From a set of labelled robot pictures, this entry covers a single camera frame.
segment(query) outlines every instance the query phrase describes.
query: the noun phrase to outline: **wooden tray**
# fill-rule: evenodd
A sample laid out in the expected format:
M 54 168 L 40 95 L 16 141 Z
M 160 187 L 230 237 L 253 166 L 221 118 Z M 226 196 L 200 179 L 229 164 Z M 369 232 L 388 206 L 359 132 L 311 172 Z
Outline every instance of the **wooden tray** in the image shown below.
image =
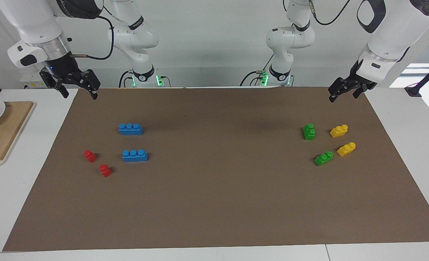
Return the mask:
M 7 159 L 19 133 L 28 121 L 34 102 L 6 102 L 5 105 L 5 112 L 0 118 L 0 165 Z

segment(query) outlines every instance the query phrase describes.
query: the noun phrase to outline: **white table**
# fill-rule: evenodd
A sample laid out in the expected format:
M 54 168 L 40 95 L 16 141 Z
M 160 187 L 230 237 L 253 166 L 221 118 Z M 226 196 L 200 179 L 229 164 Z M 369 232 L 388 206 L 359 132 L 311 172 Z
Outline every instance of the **white table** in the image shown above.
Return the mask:
M 73 89 L 69 91 L 68 99 L 63 99 L 53 90 L 4 90 L 0 95 L 4 101 L 36 102 L 33 114 L 7 162 L 0 167 L 0 251 L 77 93 Z M 374 89 L 367 92 L 367 97 L 429 203 L 429 108 L 422 99 L 407 96 L 403 89 Z M 429 261 L 429 243 L 0 253 L 0 260 L 115 259 Z

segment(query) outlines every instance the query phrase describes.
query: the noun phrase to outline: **blue building block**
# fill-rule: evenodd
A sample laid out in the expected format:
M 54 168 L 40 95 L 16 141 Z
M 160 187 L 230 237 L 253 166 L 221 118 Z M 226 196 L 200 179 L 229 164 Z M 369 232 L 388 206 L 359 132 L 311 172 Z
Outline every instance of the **blue building block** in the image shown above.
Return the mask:
M 143 129 L 138 123 L 132 125 L 128 124 L 120 124 L 120 134 L 121 135 L 142 135 Z
M 140 162 L 147 161 L 148 156 L 145 150 L 125 150 L 123 151 L 123 160 L 124 162 Z

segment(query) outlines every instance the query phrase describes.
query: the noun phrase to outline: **white wall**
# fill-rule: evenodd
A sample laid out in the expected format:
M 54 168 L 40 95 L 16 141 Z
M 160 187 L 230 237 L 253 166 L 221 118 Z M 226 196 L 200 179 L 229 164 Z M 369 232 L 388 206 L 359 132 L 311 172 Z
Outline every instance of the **white wall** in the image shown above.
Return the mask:
M 332 19 L 345 1 L 316 0 L 320 20 Z M 328 86 L 336 77 L 347 76 L 370 38 L 356 20 L 360 2 L 351 1 L 332 25 L 320 26 L 312 20 L 317 34 L 315 43 L 294 51 L 295 86 Z M 155 66 L 171 78 L 174 86 L 237 86 L 248 72 L 262 69 L 271 56 L 265 43 L 266 32 L 290 25 L 279 0 L 139 0 L 138 3 L 145 19 L 160 34 L 160 44 L 149 53 Z M 73 38 L 74 53 L 107 54 L 105 21 L 76 18 L 58 18 L 58 21 L 65 34 Z M 17 39 L 19 36 L 0 13 L 0 86 L 3 88 L 18 86 L 17 69 L 6 56 L 6 49 Z M 380 86 L 389 86 L 428 42 L 429 31 Z M 81 68 L 96 71 L 103 87 L 116 86 L 122 71 L 130 67 L 129 61 L 117 50 L 107 61 L 78 61 Z

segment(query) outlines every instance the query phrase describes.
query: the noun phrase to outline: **red building block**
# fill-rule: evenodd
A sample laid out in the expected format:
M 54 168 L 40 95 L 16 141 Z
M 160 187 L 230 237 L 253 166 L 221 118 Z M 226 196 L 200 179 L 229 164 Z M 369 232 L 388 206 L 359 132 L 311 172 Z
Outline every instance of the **red building block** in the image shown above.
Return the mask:
M 112 170 L 107 165 L 102 164 L 100 165 L 100 172 L 102 172 L 104 177 L 108 177 L 112 173 Z
M 86 157 L 86 159 L 92 163 L 97 159 L 97 155 L 93 154 L 90 150 L 86 150 L 84 152 L 84 157 Z

